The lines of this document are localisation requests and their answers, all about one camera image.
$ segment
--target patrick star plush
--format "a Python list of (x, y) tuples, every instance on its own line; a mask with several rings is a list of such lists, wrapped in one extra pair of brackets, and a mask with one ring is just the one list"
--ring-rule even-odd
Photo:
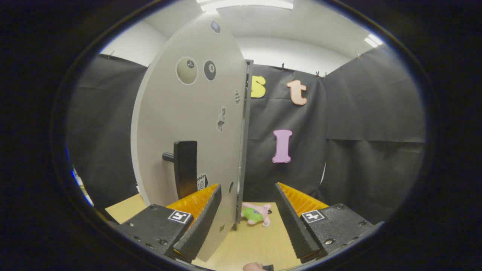
[(248, 219), (248, 224), (254, 225), (259, 221), (263, 221), (263, 227), (267, 227), (271, 224), (268, 217), (268, 211), (271, 209), (271, 204), (265, 204), (263, 206), (257, 206), (251, 203), (242, 203), (244, 210), (241, 211), (241, 217)]

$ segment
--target pink letter i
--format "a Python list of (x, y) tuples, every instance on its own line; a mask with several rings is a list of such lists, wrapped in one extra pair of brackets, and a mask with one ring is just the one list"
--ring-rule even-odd
[(273, 134), (276, 136), (276, 154), (273, 163), (288, 163), (291, 157), (288, 155), (288, 145), (290, 137), (293, 134), (290, 130), (275, 130)]

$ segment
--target table surface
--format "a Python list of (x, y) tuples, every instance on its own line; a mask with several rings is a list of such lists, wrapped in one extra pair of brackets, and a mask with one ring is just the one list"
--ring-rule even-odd
[[(219, 271), (241, 271), (250, 262), (263, 265), (273, 265), (275, 270), (284, 270), (300, 264), (291, 245), (288, 232), (281, 220), (278, 207), (271, 203), (272, 213), (269, 214), (271, 224), (263, 227), (262, 222), (249, 225), (242, 218), (237, 224), (237, 230), (230, 230), (226, 238), (216, 249), (209, 260), (198, 258), (192, 264)], [(106, 211), (118, 222), (124, 223), (146, 205), (140, 194), (137, 194), (116, 205), (106, 208)]]

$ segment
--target black curtain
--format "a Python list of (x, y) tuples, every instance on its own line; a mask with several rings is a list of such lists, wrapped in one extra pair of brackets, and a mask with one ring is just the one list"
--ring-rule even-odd
[[(99, 55), (72, 97), (68, 150), (100, 210), (137, 193), (130, 125), (146, 69)], [(324, 79), (263, 65), (253, 75), (266, 79), (266, 93), (251, 99), (243, 200), (274, 201), (282, 182), (372, 223), (387, 219), (415, 180), (425, 140), (418, 87), (396, 52), (379, 46)], [(307, 87), (305, 105), (291, 101), (293, 80)], [(271, 160), (278, 129), (293, 132), (289, 163)]]
[(143, 65), (98, 55), (80, 77), (67, 115), (67, 149), (96, 208), (137, 194), (131, 119)]
[(345, 203), (371, 223), (402, 203), (421, 165), (419, 88), (397, 54), (374, 48), (330, 73), (326, 170), (317, 197)]
[[(243, 200), (273, 202), (276, 182), (316, 195), (326, 152), (326, 94), (321, 78), (264, 65), (254, 65), (253, 75), (266, 79), (266, 93), (251, 98)], [(293, 80), (306, 86), (302, 96), (308, 101), (302, 106), (293, 103), (286, 86)], [(278, 129), (293, 132), (289, 163), (271, 160), (276, 150), (273, 131)]]

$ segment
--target white door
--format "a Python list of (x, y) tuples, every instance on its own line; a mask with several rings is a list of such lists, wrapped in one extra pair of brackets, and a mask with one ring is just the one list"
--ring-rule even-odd
[(197, 141), (198, 175), (221, 185), (221, 204), (198, 254), (202, 260), (235, 222), (246, 67), (219, 14), (203, 13), (160, 48), (135, 101), (132, 161), (147, 205), (178, 200), (174, 164), (162, 159), (163, 152), (173, 153), (175, 141)]

